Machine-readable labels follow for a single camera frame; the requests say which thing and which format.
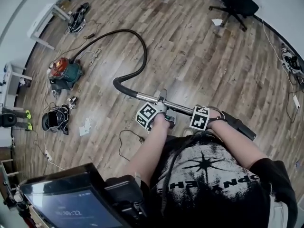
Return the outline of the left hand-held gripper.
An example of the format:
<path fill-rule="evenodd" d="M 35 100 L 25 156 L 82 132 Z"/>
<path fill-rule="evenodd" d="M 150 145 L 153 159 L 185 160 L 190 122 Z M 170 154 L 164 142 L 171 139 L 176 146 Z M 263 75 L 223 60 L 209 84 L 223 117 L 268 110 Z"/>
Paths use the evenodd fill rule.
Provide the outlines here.
<path fill-rule="evenodd" d="M 145 130 L 151 130 L 153 127 L 154 118 L 157 114 L 163 114 L 165 120 L 170 123 L 170 129 L 176 125 L 177 114 L 175 111 L 169 109 L 164 105 L 167 97 L 167 90 L 163 88 L 160 91 L 155 104 L 146 102 L 136 114 L 136 122 Z"/>

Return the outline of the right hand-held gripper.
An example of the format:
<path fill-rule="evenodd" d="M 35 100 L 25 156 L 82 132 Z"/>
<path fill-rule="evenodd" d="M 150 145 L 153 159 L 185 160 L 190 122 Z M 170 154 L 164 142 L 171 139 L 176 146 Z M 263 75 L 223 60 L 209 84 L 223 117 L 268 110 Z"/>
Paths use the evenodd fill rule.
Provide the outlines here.
<path fill-rule="evenodd" d="M 190 128 L 205 131 L 210 119 L 210 109 L 208 107 L 195 106 L 190 121 Z"/>

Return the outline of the person's right hand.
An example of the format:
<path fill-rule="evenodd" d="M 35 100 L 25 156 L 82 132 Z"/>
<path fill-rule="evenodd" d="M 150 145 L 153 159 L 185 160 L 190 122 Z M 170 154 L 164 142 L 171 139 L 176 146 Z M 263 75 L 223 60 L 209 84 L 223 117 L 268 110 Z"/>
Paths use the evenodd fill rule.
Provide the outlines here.
<path fill-rule="evenodd" d="M 218 110 L 214 110 L 214 109 L 209 109 L 209 121 L 208 121 L 208 125 L 207 128 L 211 129 L 212 125 L 215 123 L 217 118 L 222 118 L 222 113 L 219 112 Z"/>

